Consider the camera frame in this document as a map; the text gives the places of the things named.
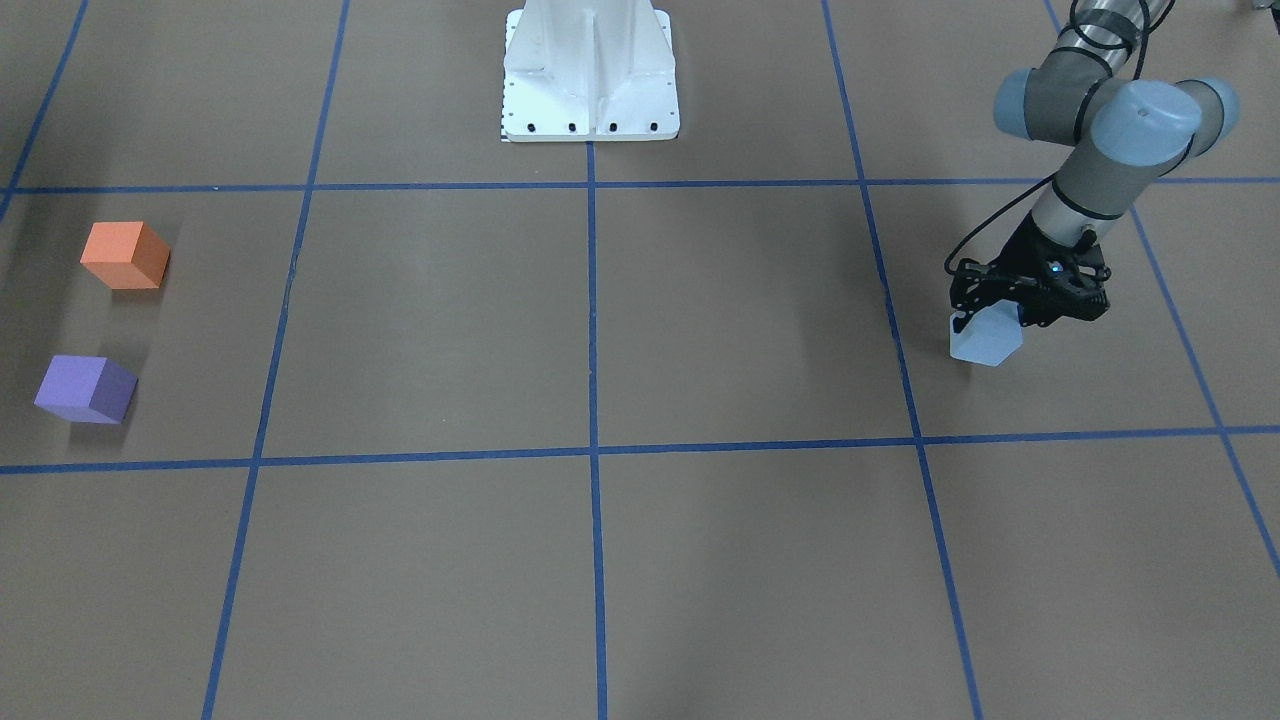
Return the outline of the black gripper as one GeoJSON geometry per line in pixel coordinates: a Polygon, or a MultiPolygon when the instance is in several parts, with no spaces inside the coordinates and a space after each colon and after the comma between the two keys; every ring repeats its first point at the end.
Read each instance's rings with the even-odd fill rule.
{"type": "Polygon", "coordinates": [[[954,329],[1001,301],[1014,302],[1014,319],[1023,327],[1048,327],[1061,318],[1093,322],[1110,310],[1105,283],[1111,270],[1089,225],[1064,246],[1027,217],[995,260],[964,258],[948,274],[950,304],[959,313],[954,329]]]}

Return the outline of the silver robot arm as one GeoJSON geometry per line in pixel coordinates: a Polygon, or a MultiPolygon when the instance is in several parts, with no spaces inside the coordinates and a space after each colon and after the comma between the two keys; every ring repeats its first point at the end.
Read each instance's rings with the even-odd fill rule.
{"type": "Polygon", "coordinates": [[[1102,238],[1152,183],[1235,129],[1240,101],[1226,81],[1143,76],[1149,38],[1171,10],[1170,1],[1074,1],[1044,60],[1002,81],[996,126],[1070,152],[1028,190],[1033,206],[993,260],[946,258],[954,332],[1006,301],[1024,327],[1101,318],[1112,274],[1102,238]]]}

